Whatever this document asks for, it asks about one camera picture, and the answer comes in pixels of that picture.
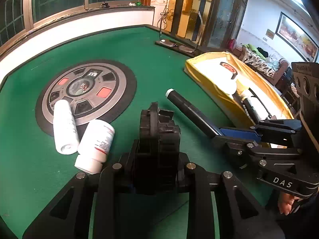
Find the right hand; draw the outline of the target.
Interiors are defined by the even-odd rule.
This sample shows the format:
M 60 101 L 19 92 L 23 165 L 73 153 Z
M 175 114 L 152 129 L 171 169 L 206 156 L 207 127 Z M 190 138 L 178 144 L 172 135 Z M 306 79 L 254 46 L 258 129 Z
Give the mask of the right hand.
M 289 215 L 294 213 L 299 208 L 299 203 L 302 201 L 301 198 L 293 196 L 284 192 L 280 192 L 278 199 L 279 213 Z

